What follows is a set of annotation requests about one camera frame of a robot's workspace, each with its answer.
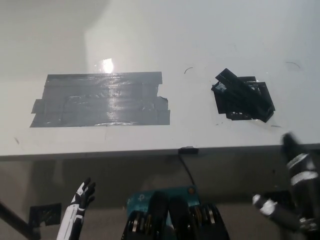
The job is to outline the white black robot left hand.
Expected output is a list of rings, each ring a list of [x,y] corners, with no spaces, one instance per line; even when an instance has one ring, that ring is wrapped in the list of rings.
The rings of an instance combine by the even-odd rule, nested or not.
[[[95,187],[96,183],[91,182],[90,177],[80,184],[64,212],[57,240],[78,240],[80,238],[86,210],[95,200]]]

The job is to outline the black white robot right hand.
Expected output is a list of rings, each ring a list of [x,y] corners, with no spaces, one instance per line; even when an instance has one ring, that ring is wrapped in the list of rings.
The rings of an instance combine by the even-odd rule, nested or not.
[[[294,210],[260,194],[252,205],[275,224],[301,233],[308,240],[320,238],[320,170],[311,153],[290,132],[282,137],[281,150],[286,159]]]

